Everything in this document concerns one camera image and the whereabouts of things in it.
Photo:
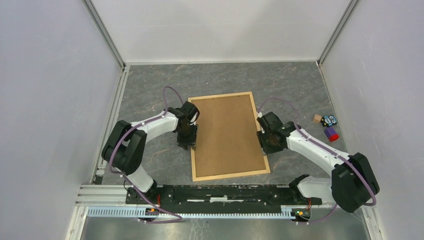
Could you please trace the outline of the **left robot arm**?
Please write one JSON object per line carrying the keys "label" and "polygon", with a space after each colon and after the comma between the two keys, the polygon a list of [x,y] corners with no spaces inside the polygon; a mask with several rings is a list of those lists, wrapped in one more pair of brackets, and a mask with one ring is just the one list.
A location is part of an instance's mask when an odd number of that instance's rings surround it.
{"label": "left robot arm", "polygon": [[136,122],[118,121],[101,152],[103,160],[138,189],[145,204],[157,198],[157,183],[142,167],[146,143],[166,133],[177,134],[177,145],[189,151],[196,145],[200,110],[186,101],[181,107],[168,107],[160,114]]}

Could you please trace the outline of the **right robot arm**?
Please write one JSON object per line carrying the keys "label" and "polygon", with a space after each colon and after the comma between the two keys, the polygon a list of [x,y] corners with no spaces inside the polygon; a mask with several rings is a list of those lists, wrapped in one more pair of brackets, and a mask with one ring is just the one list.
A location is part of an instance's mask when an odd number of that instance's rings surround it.
{"label": "right robot arm", "polygon": [[283,123],[273,112],[259,113],[258,140],[263,152],[274,154],[291,150],[307,158],[327,174],[316,178],[307,174],[296,178],[289,189],[289,199],[302,204],[308,198],[335,203],[348,213],[362,206],[375,206],[380,187],[367,157],[349,154],[313,137],[300,125]]}

